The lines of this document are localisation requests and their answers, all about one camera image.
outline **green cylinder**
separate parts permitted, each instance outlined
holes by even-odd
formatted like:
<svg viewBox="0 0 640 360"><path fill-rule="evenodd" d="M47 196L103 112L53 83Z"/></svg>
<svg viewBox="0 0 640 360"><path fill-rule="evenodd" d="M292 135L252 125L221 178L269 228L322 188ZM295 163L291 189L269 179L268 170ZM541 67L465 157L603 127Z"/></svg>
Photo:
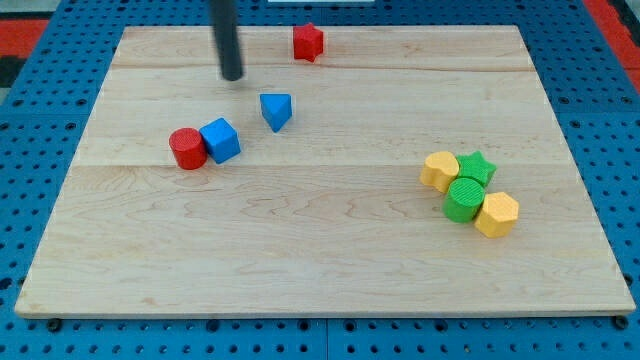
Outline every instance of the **green cylinder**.
<svg viewBox="0 0 640 360"><path fill-rule="evenodd" d="M473 220L484 201L484 188L475 180L458 178L451 183L442 211L451 221L465 223Z"/></svg>

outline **red cylinder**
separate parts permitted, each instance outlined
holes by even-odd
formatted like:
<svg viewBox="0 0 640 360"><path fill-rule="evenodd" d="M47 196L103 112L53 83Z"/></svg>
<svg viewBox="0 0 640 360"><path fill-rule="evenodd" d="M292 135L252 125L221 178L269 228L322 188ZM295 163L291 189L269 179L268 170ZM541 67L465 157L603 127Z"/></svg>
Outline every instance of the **red cylinder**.
<svg viewBox="0 0 640 360"><path fill-rule="evenodd" d="M173 151L178 166L185 170L194 170L207 162L207 149L202 135L193 128L178 129L169 137L169 147Z"/></svg>

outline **yellow block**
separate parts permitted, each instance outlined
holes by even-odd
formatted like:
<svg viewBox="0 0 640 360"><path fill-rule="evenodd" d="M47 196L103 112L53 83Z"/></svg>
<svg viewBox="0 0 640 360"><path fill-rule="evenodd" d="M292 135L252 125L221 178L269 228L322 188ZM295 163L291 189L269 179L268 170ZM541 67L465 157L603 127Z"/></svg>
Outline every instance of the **yellow block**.
<svg viewBox="0 0 640 360"><path fill-rule="evenodd" d="M488 238L507 235L518 221L520 205L507 193L487 194L476 217L475 227Z"/></svg>
<svg viewBox="0 0 640 360"><path fill-rule="evenodd" d="M455 155L448 151L433 153L424 160L420 182L433 186L441 193L449 191L449 185L458 177L460 166Z"/></svg>

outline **wooden surface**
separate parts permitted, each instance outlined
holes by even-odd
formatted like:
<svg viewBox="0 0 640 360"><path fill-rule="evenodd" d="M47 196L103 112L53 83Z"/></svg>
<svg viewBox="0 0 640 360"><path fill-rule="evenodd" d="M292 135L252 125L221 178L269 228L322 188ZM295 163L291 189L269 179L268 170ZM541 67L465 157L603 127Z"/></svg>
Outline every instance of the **wooden surface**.
<svg viewBox="0 0 640 360"><path fill-rule="evenodd" d="M16 311L34 318L495 317L635 305L515 27L242 29L217 78L210 29L128 28ZM278 134L260 92L289 92ZM175 166L179 127L225 116L242 153ZM480 150L511 234L455 224L425 157Z"/></svg>

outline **blue cube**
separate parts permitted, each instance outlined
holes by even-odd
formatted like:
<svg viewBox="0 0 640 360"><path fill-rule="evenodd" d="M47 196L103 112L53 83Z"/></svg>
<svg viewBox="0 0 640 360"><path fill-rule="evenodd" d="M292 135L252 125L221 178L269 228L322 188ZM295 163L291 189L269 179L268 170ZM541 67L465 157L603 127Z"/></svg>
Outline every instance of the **blue cube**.
<svg viewBox="0 0 640 360"><path fill-rule="evenodd" d="M200 129L207 153L217 164L229 160L240 153L238 132L227 120L220 118Z"/></svg>
<svg viewBox="0 0 640 360"><path fill-rule="evenodd" d="M280 131L293 113L289 94L260 94L260 105L262 116L273 132Z"/></svg>

